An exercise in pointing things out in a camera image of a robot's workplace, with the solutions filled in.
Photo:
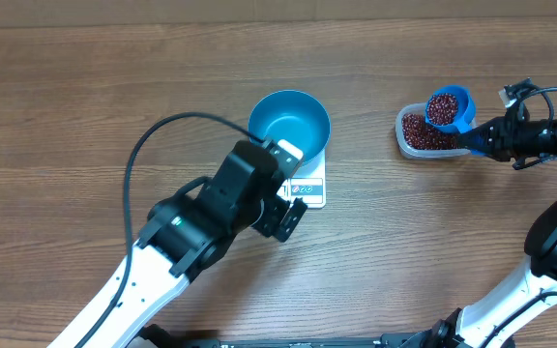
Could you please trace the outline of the blue measuring scoop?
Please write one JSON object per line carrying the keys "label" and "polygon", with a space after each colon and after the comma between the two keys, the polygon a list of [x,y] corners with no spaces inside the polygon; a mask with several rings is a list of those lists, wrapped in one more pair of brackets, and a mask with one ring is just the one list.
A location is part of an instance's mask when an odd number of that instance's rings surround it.
{"label": "blue measuring scoop", "polygon": [[459,137],[471,131],[476,116],[476,106],[467,88],[459,85],[445,86],[436,91],[425,103],[425,123],[445,138],[451,138],[451,152],[465,152],[479,156],[481,153],[460,145]]}

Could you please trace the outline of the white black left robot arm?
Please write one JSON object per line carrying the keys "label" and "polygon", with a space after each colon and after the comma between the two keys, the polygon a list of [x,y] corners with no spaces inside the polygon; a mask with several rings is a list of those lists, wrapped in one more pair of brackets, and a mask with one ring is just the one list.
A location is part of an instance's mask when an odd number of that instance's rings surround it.
{"label": "white black left robot arm", "polygon": [[165,305],[225,255],[248,227],[285,242],[307,209],[279,189],[303,152],[282,139],[236,143],[212,178],[199,177],[157,203],[101,291],[53,341],[54,347],[126,347]]}

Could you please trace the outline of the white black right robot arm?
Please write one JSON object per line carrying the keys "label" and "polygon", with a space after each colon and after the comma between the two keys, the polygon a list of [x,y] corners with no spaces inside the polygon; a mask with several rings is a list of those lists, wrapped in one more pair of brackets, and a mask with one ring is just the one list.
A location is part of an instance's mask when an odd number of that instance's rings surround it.
{"label": "white black right robot arm", "polygon": [[[557,160],[557,109],[533,121],[525,105],[535,96],[547,99],[550,87],[524,79],[500,95],[502,117],[460,132],[457,145],[516,170]],[[532,224],[519,265],[479,301],[457,309],[431,329],[405,341],[407,347],[512,347],[513,335],[557,305],[557,200]]]}

